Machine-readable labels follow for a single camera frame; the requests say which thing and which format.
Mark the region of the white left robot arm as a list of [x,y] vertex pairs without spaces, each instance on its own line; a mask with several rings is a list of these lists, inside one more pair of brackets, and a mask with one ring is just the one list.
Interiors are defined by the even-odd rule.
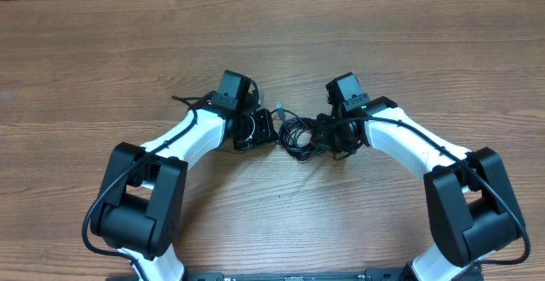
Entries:
[[105,255],[129,261],[133,280],[186,279],[173,241],[187,173],[227,138],[239,152],[274,142],[278,135],[271,112],[191,107],[182,122],[156,140],[140,146],[119,143],[109,158],[97,199],[84,217],[85,246],[99,253],[89,235],[102,238],[109,247]]

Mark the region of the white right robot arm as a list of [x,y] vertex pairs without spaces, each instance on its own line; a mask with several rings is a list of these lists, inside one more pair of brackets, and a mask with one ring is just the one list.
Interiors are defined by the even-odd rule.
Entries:
[[[424,185],[432,245],[392,275],[397,280],[478,278],[483,265],[518,265],[531,250],[517,198],[500,156],[471,151],[434,135],[392,100],[357,95],[335,100],[331,114],[316,118],[311,142],[349,156],[361,146],[386,153]],[[521,239],[514,260],[490,255]]]

